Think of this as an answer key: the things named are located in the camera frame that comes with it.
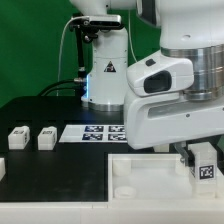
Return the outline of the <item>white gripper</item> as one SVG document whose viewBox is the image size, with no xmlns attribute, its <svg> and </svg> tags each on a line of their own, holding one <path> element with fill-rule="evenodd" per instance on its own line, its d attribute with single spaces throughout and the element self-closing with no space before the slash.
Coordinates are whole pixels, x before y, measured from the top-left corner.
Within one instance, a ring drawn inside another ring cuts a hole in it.
<svg viewBox="0 0 224 224">
<path fill-rule="evenodd" d="M 195 156 L 182 141 L 224 134 L 224 96 L 192 102 L 178 93 L 139 97 L 129 90 L 124 125 L 127 142 L 133 149 L 175 143 L 180 161 L 193 167 Z"/>
</svg>

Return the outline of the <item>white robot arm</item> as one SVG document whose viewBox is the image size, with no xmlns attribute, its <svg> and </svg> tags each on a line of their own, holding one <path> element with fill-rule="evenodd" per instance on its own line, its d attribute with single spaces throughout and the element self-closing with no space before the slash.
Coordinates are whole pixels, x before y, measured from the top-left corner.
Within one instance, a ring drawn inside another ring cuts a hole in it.
<svg viewBox="0 0 224 224">
<path fill-rule="evenodd" d="M 122 108 L 135 150 L 224 134 L 224 0 L 70 0 L 93 40 L 83 101 Z M 160 48 L 126 65 L 127 31 L 113 9 L 161 30 Z"/>
</svg>

